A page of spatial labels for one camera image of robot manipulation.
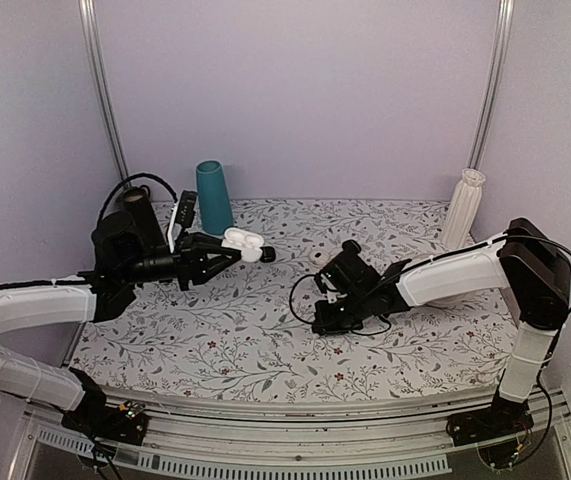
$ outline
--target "vent grille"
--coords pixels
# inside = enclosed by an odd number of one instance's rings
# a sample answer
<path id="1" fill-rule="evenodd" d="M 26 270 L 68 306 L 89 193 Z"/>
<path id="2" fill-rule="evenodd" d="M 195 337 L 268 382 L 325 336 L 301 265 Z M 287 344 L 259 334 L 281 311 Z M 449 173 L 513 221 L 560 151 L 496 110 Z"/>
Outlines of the vent grille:
<path id="1" fill-rule="evenodd" d="M 92 456 L 92 443 L 73 434 L 40 426 L 38 440 L 77 455 Z M 132 458 L 132 464 L 124 464 L 118 459 L 114 463 L 185 480 L 387 480 L 425 478 L 452 471 L 445 455 L 405 462 L 341 467 L 245 467 L 183 460 L 145 452 L 128 456 Z"/>

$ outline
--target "floral pattern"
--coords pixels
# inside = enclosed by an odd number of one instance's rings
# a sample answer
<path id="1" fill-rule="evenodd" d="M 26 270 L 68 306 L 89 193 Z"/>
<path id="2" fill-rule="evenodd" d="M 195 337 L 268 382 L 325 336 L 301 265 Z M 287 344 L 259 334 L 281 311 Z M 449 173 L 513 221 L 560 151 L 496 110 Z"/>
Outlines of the floral pattern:
<path id="1" fill-rule="evenodd" d="M 276 248 L 276 262 L 239 263 L 187 292 L 176 282 L 145 285 L 121 318 L 85 327 L 72 366 L 112 387 L 249 402 L 379 400 L 496 382 L 516 333 L 498 291 L 394 315 L 392 328 L 375 336 L 319 337 L 289 312 L 294 281 L 318 269 L 311 251 L 334 255 L 353 238 L 379 271 L 442 252 L 447 203 L 245 200 L 233 207 L 238 227 Z M 155 208 L 167 222 L 171 205 Z M 299 315 L 312 317 L 318 298 L 313 282 L 302 282 Z M 371 319 L 363 332 L 381 327 Z"/>

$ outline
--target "gray wall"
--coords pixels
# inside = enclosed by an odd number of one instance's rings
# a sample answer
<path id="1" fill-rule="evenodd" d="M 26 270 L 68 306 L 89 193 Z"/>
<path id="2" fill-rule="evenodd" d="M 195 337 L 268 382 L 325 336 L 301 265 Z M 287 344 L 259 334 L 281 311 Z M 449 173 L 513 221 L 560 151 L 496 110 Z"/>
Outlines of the gray wall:
<path id="1" fill-rule="evenodd" d="M 475 233 L 530 218 L 571 248 L 571 2 L 516 2 Z M 571 318 L 552 362 L 571 407 Z"/>
<path id="2" fill-rule="evenodd" d="M 89 233 L 116 181 L 77 2 L 0 2 L 0 281 L 92 266 Z M 14 336 L 59 360 L 69 328 Z M 2 396 L 0 478 L 23 402 Z"/>
<path id="3" fill-rule="evenodd" d="M 495 0 L 108 0 L 97 18 L 131 171 L 234 197 L 446 199 L 468 160 Z"/>

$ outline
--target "blue cup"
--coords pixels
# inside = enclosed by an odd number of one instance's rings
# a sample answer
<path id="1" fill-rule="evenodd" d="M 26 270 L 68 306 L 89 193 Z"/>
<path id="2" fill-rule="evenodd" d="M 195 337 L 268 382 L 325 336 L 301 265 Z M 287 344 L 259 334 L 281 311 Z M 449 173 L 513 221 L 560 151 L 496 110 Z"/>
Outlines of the blue cup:
<path id="1" fill-rule="evenodd" d="M 223 166 L 217 160 L 205 160 L 196 167 L 196 189 L 203 230 L 223 235 L 234 226 Z"/>

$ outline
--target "white vase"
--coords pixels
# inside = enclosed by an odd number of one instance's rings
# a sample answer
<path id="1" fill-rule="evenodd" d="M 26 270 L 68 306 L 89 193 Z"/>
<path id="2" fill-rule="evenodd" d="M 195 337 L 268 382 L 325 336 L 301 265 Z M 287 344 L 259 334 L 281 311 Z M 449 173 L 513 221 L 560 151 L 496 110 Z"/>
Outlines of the white vase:
<path id="1" fill-rule="evenodd" d="M 478 205 L 481 203 L 483 183 L 485 175 L 478 170 L 472 168 L 463 170 L 463 178 L 456 185 L 443 225 L 441 242 L 448 250 L 465 246 Z"/>

